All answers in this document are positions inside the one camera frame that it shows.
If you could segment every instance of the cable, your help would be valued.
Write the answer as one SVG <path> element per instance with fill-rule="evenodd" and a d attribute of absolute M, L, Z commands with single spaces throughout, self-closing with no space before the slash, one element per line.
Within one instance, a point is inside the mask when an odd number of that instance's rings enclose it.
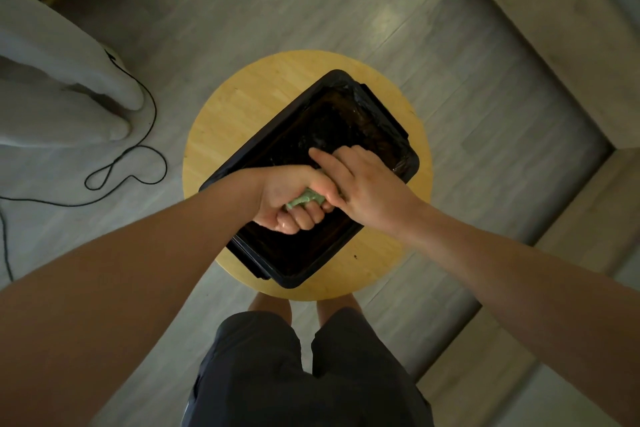
<path fill-rule="evenodd" d="M 166 157 L 162 154 L 162 152 L 160 152 L 157 149 L 154 149 L 153 147 L 150 147 L 148 145 L 144 145 L 142 142 L 147 139 L 147 137 L 149 136 L 149 134 L 151 133 L 151 131 L 153 130 L 155 124 L 156 124 L 156 119 L 158 116 L 158 107 L 156 104 L 156 99 L 154 98 L 154 96 L 151 94 L 151 92 L 149 91 L 149 89 L 144 86 L 140 80 L 138 80 L 135 76 L 131 75 L 128 71 L 124 70 L 123 68 L 120 67 L 120 65 L 116 62 L 116 59 L 107 52 L 107 56 L 109 57 L 109 59 L 111 60 L 111 62 L 119 69 L 121 70 L 125 75 L 130 76 L 131 78 L 133 78 L 149 95 L 149 97 L 151 98 L 151 102 L 153 103 L 154 106 L 154 117 L 151 121 L 151 125 L 149 126 L 147 133 L 145 133 L 145 135 L 135 144 L 133 144 L 130 147 L 127 147 L 126 149 L 124 149 L 124 151 L 122 151 L 122 153 L 117 156 L 115 159 L 113 159 L 111 161 L 110 164 L 107 164 L 103 167 L 101 167 L 100 169 L 91 172 L 85 179 L 84 179 L 84 187 L 87 188 L 88 190 L 91 191 L 96 191 L 96 190 L 100 190 L 102 189 L 106 184 L 107 181 L 109 180 L 109 177 L 111 176 L 111 172 L 113 171 L 114 166 L 120 162 L 124 156 L 126 156 L 128 153 L 134 151 L 135 149 L 149 149 L 150 151 L 155 152 L 157 155 L 159 155 L 163 162 L 164 162 L 164 173 L 162 174 L 162 177 L 156 181 L 153 182 L 148 182 L 148 181 L 143 181 L 141 180 L 139 177 L 133 175 L 133 174 L 129 174 L 127 177 L 125 177 L 122 181 L 120 181 L 118 183 L 118 185 L 116 185 L 116 187 L 114 187 L 113 189 L 111 189 L 109 192 L 107 192 L 106 194 L 104 194 L 101 197 L 98 197 L 97 199 L 94 199 L 92 201 L 87 201 L 86 203 L 78 203 L 78 204 L 66 204 L 66 203 L 55 203 L 53 201 L 47 201 L 46 199 L 36 199 L 34 197 L 7 197 L 7 196 L 0 196 L 0 199 L 4 199 L 6 201 L 28 201 L 31 203 L 42 203 L 42 204 L 50 204 L 51 206 L 60 206 L 61 208 L 79 208 L 81 206 L 88 206 L 89 204 L 94 204 L 97 203 L 98 201 L 102 201 L 105 197 L 110 196 L 111 194 L 113 194 L 116 189 L 118 189 L 120 186 L 122 186 L 127 179 L 129 179 L 130 177 L 132 177 L 133 179 L 135 179 L 136 181 L 142 183 L 142 184 L 146 184 L 149 186 L 153 186 L 156 185 L 160 182 L 162 182 L 164 180 L 164 178 L 167 175 L 167 172 L 169 172 L 169 164 L 166 160 Z M 100 172 L 103 171 L 107 171 L 107 175 L 104 177 L 104 179 L 102 180 L 102 183 L 100 184 L 100 186 L 98 187 L 91 187 L 89 185 L 89 180 L 91 178 L 93 178 L 95 175 L 99 174 Z M 0 223 L 2 224 L 2 237 L 3 237 L 3 246 L 4 246 L 4 267 L 6 268 L 6 272 L 7 275 L 9 276 L 9 280 L 11 282 L 13 282 L 14 280 L 14 276 L 13 276 L 13 270 L 11 268 L 11 263 L 9 262 L 9 245 L 7 243 L 7 238 L 8 238 L 8 233 L 7 233 L 7 220 L 4 217 L 2 210 L 0 209 Z"/>

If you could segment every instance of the round wooden stool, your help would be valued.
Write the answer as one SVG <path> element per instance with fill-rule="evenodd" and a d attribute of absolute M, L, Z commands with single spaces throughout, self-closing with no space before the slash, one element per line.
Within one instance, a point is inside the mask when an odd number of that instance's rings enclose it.
<path fill-rule="evenodd" d="M 182 167 L 184 197 L 198 188 L 243 144 L 293 99 L 332 69 L 365 83 L 409 133 L 420 170 L 409 187 L 421 199 L 431 196 L 431 153 L 422 122 L 400 90 L 375 69 L 340 54 L 288 51 L 242 68 L 213 92 L 198 114 L 187 140 Z M 301 286 L 284 289 L 256 278 L 225 248 L 217 261 L 233 277 L 256 291 L 296 301 L 316 301 L 352 293 L 372 284 L 397 265 L 403 246 L 364 228 Z"/>

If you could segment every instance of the black shorts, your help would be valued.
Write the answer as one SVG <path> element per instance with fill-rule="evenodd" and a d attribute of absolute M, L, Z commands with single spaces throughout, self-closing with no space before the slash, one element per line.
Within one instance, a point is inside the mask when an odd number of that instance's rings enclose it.
<path fill-rule="evenodd" d="M 271 312 L 227 318 L 200 366 L 182 427 L 432 426 L 411 377 L 354 309 L 316 333 L 313 374 L 300 340 Z"/>

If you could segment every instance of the person's left hand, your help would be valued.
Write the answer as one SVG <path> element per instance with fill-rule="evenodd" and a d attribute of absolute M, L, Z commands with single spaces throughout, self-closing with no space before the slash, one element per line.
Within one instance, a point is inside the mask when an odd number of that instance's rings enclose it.
<path fill-rule="evenodd" d="M 247 178 L 259 180 L 262 186 L 258 212 L 253 220 L 258 225 L 287 235 L 312 229 L 323 220 L 325 213 L 333 210 L 328 200 L 322 206 L 310 201 L 291 210 L 283 209 L 285 204 L 300 196 L 306 188 L 325 197 L 339 198 L 333 181 L 309 165 L 280 165 L 246 171 L 252 173 Z"/>

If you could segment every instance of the black plastic tub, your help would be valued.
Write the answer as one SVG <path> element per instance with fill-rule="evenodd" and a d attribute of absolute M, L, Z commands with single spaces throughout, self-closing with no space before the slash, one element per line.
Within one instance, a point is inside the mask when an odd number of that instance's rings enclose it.
<path fill-rule="evenodd" d="M 308 164 L 310 147 L 332 153 L 359 144 L 376 153 L 404 182 L 420 161 L 408 134 L 371 90 L 339 69 L 330 71 L 262 127 L 200 190 L 246 167 Z M 302 284 L 351 240 L 362 225 L 339 209 L 312 230 L 285 235 L 249 223 L 227 244 L 259 278 L 273 278 L 287 289 Z"/>

